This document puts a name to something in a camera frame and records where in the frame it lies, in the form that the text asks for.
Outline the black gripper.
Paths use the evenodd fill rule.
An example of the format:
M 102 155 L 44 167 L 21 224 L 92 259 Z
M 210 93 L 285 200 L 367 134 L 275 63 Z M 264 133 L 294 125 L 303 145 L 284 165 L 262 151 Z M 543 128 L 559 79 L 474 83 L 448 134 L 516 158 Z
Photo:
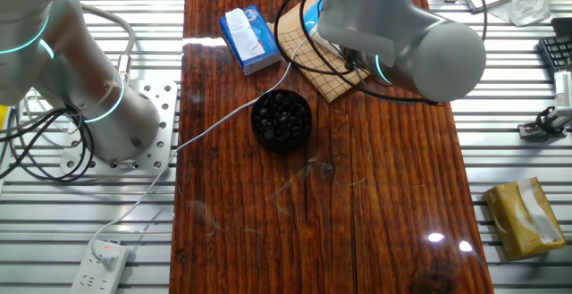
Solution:
M 374 55 L 372 54 L 344 47 L 343 58 L 345 67 L 350 72 L 362 70 L 369 74 L 374 73 Z

